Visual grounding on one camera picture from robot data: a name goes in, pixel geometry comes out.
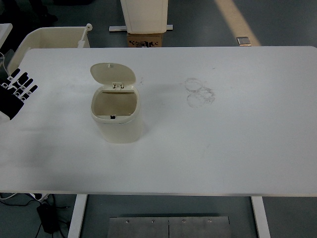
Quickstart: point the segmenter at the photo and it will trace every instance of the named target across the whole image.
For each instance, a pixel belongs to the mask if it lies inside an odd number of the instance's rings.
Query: table leg
[[[258,237],[259,238],[270,238],[270,233],[268,229],[264,204],[262,197],[252,196],[252,206],[254,217],[256,219],[257,230],[258,230]]]
[[[80,230],[84,219],[87,194],[78,194],[76,196],[73,216],[71,218],[68,238],[79,238]]]

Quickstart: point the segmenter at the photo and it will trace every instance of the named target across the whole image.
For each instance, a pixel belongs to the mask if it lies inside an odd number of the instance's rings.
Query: beige trash can
[[[91,116],[106,141],[131,143],[142,133],[141,100],[134,72],[122,64],[98,63],[93,78],[103,84],[94,94]]]

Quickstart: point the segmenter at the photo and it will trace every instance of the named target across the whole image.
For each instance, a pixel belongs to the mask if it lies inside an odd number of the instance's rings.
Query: small trash can
[[[87,32],[92,29],[88,23],[76,27],[42,27],[30,32],[15,51],[7,67],[8,73],[12,74],[19,67],[30,49],[90,48]]]
[[[134,72],[117,63],[98,63],[90,72],[103,84],[91,103],[91,116],[103,137],[111,143],[136,141],[142,133],[142,117],[140,95],[133,86]]]

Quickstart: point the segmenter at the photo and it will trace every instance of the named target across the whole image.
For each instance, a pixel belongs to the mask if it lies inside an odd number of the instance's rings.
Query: lid hinge
[[[120,90],[121,90],[122,88],[124,88],[122,83],[112,83],[112,87],[113,87],[115,90],[118,89],[119,87],[120,87]]]

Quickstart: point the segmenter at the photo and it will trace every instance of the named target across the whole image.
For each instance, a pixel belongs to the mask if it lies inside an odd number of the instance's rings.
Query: black power adapter
[[[44,203],[37,207],[36,210],[40,216],[43,230],[46,233],[53,234],[59,230],[58,217],[55,207]]]

